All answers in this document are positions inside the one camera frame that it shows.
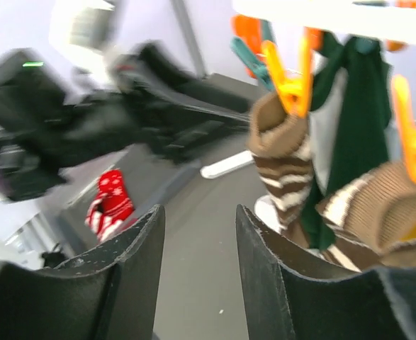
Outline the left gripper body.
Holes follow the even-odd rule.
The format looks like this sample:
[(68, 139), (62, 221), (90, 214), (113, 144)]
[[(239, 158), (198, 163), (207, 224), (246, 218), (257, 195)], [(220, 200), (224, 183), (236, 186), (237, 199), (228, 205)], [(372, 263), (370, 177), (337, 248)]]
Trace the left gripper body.
[(164, 93), (179, 86), (179, 68), (162, 52), (129, 52), (116, 57), (108, 74), (120, 91), (123, 124), (115, 145), (138, 143), (151, 149), (178, 149), (178, 106)]

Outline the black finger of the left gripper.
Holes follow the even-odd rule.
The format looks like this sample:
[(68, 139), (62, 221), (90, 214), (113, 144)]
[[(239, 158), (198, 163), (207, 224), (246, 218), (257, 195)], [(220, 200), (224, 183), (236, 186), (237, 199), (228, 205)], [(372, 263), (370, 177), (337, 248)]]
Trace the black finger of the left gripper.
[(139, 46), (136, 72), (140, 136), (158, 157), (186, 163), (248, 130), (249, 99), (178, 68), (158, 42)]

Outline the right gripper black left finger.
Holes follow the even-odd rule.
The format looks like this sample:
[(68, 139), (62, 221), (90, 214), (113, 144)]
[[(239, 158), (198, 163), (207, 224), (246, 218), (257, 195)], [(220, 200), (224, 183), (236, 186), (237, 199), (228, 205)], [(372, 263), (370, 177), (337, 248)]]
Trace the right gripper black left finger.
[(165, 223), (156, 205), (57, 268), (0, 261), (0, 339), (151, 339)]

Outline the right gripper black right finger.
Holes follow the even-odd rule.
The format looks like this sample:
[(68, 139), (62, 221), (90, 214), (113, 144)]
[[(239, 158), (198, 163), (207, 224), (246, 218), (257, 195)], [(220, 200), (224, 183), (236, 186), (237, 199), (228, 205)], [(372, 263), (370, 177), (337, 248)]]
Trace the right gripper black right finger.
[(324, 261), (236, 209), (251, 339), (416, 339), (416, 268), (354, 273)]

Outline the red white striped sock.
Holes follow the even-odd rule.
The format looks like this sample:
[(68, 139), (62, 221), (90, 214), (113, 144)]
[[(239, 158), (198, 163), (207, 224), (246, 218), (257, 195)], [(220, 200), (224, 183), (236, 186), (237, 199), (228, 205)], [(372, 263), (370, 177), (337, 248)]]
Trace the red white striped sock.
[(131, 227), (136, 221), (137, 218), (133, 218), (131, 214), (127, 219), (123, 219), (119, 215), (111, 216), (101, 212), (101, 200), (96, 199), (89, 206), (85, 225), (96, 235), (100, 244)]

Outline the white clip hanger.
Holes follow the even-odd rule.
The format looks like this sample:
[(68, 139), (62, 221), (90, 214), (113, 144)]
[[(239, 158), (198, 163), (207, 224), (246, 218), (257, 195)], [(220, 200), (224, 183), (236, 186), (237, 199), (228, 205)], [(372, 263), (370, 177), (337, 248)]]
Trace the white clip hanger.
[[(389, 50), (416, 45), (416, 1), (396, 1), (392, 6), (386, 1), (234, 1), (233, 7), (233, 52), (254, 78), (266, 89), (277, 91), (288, 109), (299, 113), (307, 113), (315, 100), (314, 53), (331, 61), (343, 49), (333, 32), (347, 33), (350, 49), (364, 40), (358, 53), (371, 53), (382, 40)], [(295, 78), (289, 78), (279, 62), (271, 29), (275, 19), (304, 27), (301, 71)]]

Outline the brown white striped sock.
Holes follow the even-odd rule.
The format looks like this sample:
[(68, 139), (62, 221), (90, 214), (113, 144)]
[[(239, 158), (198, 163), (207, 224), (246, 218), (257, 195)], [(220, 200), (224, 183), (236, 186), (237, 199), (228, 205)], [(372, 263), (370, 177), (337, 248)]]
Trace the brown white striped sock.
[(361, 175), (316, 207), (336, 240), (330, 262), (360, 272), (375, 265), (416, 267), (416, 184), (401, 161)]

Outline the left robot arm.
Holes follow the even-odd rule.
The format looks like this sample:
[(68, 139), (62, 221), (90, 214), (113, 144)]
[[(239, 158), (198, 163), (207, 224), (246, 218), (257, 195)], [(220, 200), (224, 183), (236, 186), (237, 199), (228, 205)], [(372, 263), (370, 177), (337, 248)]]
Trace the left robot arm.
[(67, 183), (61, 169), (133, 144), (183, 164), (249, 125), (250, 100), (179, 69), (155, 41), (111, 65), (112, 89), (94, 87), (83, 69), (74, 75), (88, 94), (67, 103), (32, 50), (0, 60), (0, 195), (6, 199), (44, 196)]

